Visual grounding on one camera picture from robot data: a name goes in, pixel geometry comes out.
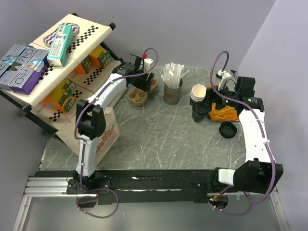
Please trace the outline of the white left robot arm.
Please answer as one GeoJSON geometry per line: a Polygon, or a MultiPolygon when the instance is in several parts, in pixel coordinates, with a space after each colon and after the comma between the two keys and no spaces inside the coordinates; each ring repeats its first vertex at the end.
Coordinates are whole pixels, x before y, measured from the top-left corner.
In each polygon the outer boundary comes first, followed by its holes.
{"type": "Polygon", "coordinates": [[[123,62],[115,67],[102,87],[91,97],[77,103],[74,136],[80,141],[80,151],[73,179],[83,193],[90,193],[95,188],[96,148],[106,129],[105,109],[129,84],[142,91],[150,89],[154,78],[151,70],[157,60],[148,58],[146,54],[133,58],[133,63],[123,62]]]}

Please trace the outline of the brown paper takeout bag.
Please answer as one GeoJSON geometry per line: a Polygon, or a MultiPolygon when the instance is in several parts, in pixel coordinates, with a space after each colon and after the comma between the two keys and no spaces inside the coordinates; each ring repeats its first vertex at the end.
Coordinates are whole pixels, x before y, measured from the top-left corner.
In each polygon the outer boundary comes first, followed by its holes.
{"type": "MultiPolygon", "coordinates": [[[[112,107],[107,107],[104,116],[106,128],[103,135],[99,137],[98,145],[96,147],[96,166],[120,136],[114,109],[112,107]]],[[[56,132],[56,134],[77,156],[79,156],[80,141],[74,137],[75,118],[76,116],[73,116],[72,122],[66,122],[62,128],[56,132]]]]}

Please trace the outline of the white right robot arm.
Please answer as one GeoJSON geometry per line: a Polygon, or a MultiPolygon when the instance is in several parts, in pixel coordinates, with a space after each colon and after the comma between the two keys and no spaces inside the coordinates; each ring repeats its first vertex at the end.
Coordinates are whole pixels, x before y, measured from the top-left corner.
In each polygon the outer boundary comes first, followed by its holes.
{"type": "Polygon", "coordinates": [[[236,134],[233,121],[240,122],[244,134],[245,162],[237,169],[215,168],[211,188],[222,191],[226,186],[237,191],[269,194],[283,175],[282,164],[277,164],[270,150],[265,130],[265,109],[261,98],[255,97],[253,77],[223,75],[215,86],[194,85],[190,93],[192,119],[201,122],[214,112],[229,117],[220,120],[219,132],[230,139],[236,134]]]}

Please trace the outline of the black paper coffee cup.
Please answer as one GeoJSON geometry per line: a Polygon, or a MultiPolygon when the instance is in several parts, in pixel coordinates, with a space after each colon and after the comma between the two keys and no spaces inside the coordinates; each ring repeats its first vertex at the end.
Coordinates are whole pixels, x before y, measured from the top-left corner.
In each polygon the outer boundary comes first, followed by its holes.
{"type": "Polygon", "coordinates": [[[192,119],[195,123],[200,123],[205,117],[207,113],[198,112],[196,109],[192,109],[192,119]]]}

